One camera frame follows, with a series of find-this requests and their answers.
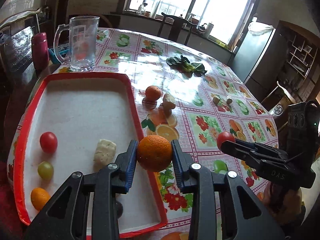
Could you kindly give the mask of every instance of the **red tray rim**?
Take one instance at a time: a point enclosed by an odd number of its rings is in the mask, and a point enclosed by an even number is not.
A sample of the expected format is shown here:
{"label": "red tray rim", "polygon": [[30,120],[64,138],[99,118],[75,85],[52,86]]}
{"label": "red tray rim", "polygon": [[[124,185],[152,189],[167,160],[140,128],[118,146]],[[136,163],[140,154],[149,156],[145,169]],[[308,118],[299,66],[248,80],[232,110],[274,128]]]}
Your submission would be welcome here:
{"label": "red tray rim", "polygon": [[[142,138],[144,137],[138,112],[134,103],[134,96],[132,93],[133,88],[131,87],[131,82],[129,77],[126,74],[113,73],[113,72],[89,72],[89,73],[56,73],[56,74],[47,76],[41,82],[29,107],[26,110],[23,125],[17,140],[15,161],[14,161],[14,167],[13,167],[13,192],[15,197],[15,203],[17,206],[17,211],[18,211],[20,220],[27,226],[30,225],[31,221],[30,221],[30,218],[25,206],[25,201],[24,201],[25,197],[24,197],[24,189],[23,189],[23,171],[24,171],[25,150],[27,146],[27,141],[28,141],[28,136],[29,136],[29,131],[30,131],[33,116],[35,114],[40,98],[50,81],[63,80],[63,79],[80,79],[80,78],[114,78],[114,79],[120,80],[126,86],[129,105],[130,105],[130,109],[133,117],[133,122],[137,131],[139,141],[142,140]],[[121,238],[134,237],[147,232],[155,231],[164,227],[168,223],[167,215],[166,215],[164,204],[162,201],[162,196],[158,189],[156,177],[153,172],[147,171],[147,173],[148,173],[149,181],[153,191],[153,195],[159,210],[161,221],[156,225],[153,225],[151,227],[148,227],[142,230],[122,233],[120,234]]]}

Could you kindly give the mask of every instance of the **glass handle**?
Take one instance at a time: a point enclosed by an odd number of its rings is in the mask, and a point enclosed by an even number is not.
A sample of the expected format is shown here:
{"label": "glass handle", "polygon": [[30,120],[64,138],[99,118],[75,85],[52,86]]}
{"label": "glass handle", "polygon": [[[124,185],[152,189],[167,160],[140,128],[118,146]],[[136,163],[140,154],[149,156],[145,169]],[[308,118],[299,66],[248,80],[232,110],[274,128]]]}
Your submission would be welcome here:
{"label": "glass handle", "polygon": [[59,53],[59,38],[60,38],[60,34],[61,32],[63,31],[68,31],[70,29],[69,25],[68,24],[62,24],[62,25],[59,25],[58,26],[58,29],[54,35],[54,41],[53,41],[53,51],[54,51],[54,54],[56,56],[56,58],[61,62],[61,63],[64,63],[64,62],[69,62],[70,61],[70,57],[69,56],[65,56],[65,57],[62,57]]}

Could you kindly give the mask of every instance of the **tablecloth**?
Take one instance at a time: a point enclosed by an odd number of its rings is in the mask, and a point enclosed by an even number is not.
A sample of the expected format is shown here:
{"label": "tablecloth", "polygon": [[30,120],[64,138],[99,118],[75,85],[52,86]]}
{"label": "tablecloth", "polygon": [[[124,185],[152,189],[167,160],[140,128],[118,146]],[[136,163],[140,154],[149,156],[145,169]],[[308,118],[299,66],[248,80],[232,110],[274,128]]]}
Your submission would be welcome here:
{"label": "tablecloth", "polygon": [[[183,55],[190,62],[203,63],[207,70],[202,77],[188,78],[171,69],[166,58]],[[187,46],[148,34],[128,30],[99,28],[96,42],[94,72],[125,73],[131,80],[136,108],[144,135],[158,134],[168,140],[178,139],[184,152],[195,162],[211,171],[236,171],[252,191],[263,197],[266,181],[253,169],[217,148],[220,132],[230,131],[235,138],[260,142],[273,147],[278,145],[275,122],[268,111],[254,98],[233,71],[223,63]],[[55,73],[70,72],[62,64]],[[145,89],[158,86],[163,93],[176,98],[176,108],[169,117],[160,104],[145,100]],[[217,97],[215,105],[212,99]],[[23,123],[20,120],[10,149],[7,171],[12,184],[14,151]],[[160,230],[139,236],[152,240],[188,239],[192,210],[192,194],[182,194],[176,185],[173,168],[155,174],[167,211],[168,224]],[[221,209],[216,194],[218,239],[221,239]]]}

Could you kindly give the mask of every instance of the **screw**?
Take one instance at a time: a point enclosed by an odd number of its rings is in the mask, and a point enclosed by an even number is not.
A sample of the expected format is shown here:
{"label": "screw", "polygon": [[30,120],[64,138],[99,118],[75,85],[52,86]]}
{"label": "screw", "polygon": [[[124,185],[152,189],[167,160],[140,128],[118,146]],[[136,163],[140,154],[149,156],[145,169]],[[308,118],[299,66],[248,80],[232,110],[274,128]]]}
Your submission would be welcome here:
{"label": "screw", "polygon": [[199,163],[193,163],[191,165],[191,168],[193,168],[194,170],[199,170],[201,168],[201,165]]}
{"label": "screw", "polygon": [[110,163],[108,165],[108,168],[109,168],[109,170],[114,170],[114,169],[118,168],[118,165],[116,163]]}
{"label": "screw", "polygon": [[72,177],[74,179],[77,179],[77,178],[81,177],[81,173],[79,171],[76,171],[76,172],[72,173]]}
{"label": "screw", "polygon": [[228,176],[229,176],[230,178],[235,178],[235,177],[237,176],[237,173],[236,173],[235,171],[229,171],[229,172],[228,172]]}

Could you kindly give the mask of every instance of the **white tray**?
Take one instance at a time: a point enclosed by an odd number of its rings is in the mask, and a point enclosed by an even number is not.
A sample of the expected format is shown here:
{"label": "white tray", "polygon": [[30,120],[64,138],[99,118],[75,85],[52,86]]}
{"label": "white tray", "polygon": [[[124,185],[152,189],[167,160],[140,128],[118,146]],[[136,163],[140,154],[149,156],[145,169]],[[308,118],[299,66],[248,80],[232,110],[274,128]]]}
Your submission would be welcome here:
{"label": "white tray", "polygon": [[[53,155],[43,153],[39,138],[46,131],[58,139]],[[14,166],[14,194],[20,219],[25,224],[37,215],[30,194],[42,187],[53,195],[74,171],[97,172],[93,155],[99,139],[116,143],[118,154],[125,152],[131,139],[142,139],[130,80],[119,73],[58,73],[40,85],[26,112],[17,143]],[[54,175],[42,180],[37,167],[49,161]],[[90,197],[87,235],[91,236]],[[155,176],[137,163],[132,187],[117,200],[124,212],[119,218],[121,237],[132,237],[166,225],[167,218]]]}

